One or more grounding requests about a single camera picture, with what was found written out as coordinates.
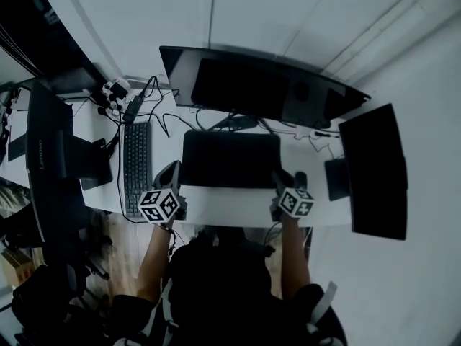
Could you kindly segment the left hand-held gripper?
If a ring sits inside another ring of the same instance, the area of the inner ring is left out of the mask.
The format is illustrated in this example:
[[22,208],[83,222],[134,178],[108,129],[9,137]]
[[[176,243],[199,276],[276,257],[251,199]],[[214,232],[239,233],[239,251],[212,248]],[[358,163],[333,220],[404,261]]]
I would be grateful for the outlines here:
[[187,216],[187,202],[185,198],[170,188],[174,176],[174,188],[181,187],[180,160],[164,167],[155,177],[155,190],[143,192],[138,201],[138,210],[149,223],[168,224],[174,220],[183,221]]

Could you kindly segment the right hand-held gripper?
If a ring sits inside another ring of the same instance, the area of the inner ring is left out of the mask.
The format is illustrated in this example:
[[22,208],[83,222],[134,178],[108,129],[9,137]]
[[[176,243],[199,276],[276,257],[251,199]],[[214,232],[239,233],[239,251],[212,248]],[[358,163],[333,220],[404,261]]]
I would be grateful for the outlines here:
[[295,178],[290,173],[285,170],[273,170],[272,180],[277,194],[270,206],[273,222],[281,221],[283,214],[301,219],[310,213],[314,199],[307,190],[294,188]]

